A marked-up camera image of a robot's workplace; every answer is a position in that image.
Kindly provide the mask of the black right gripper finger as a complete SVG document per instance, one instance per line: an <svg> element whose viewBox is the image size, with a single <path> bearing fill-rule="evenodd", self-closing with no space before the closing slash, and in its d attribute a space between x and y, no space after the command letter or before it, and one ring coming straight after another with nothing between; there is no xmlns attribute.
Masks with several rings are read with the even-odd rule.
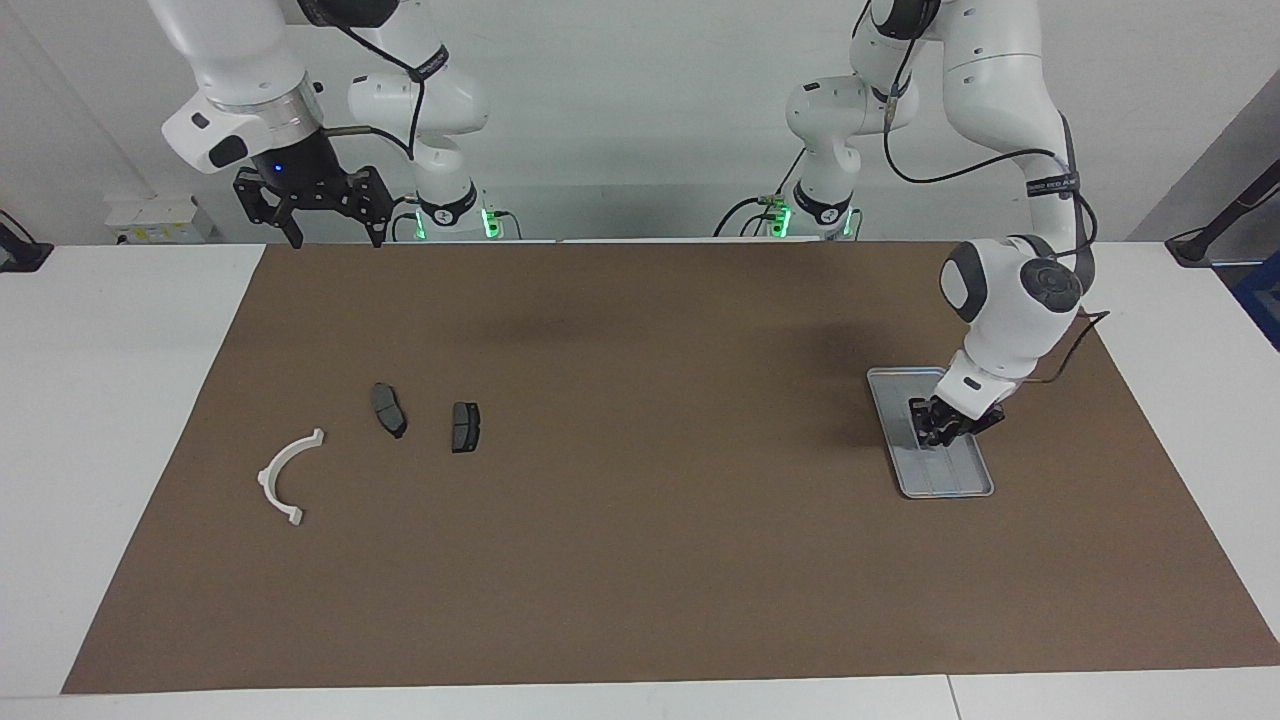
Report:
<svg viewBox="0 0 1280 720"><path fill-rule="evenodd" d="M248 167L237 170L233 190L251 223L270 225L285 236L292 249L302 249L305 234L294 219L294 210L298 208L296 197L288 193L282 197Z"/></svg>
<svg viewBox="0 0 1280 720"><path fill-rule="evenodd" d="M393 220L396 200L378 168L361 167L346 176L346 215L358 222L371 246L380 249Z"/></svg>

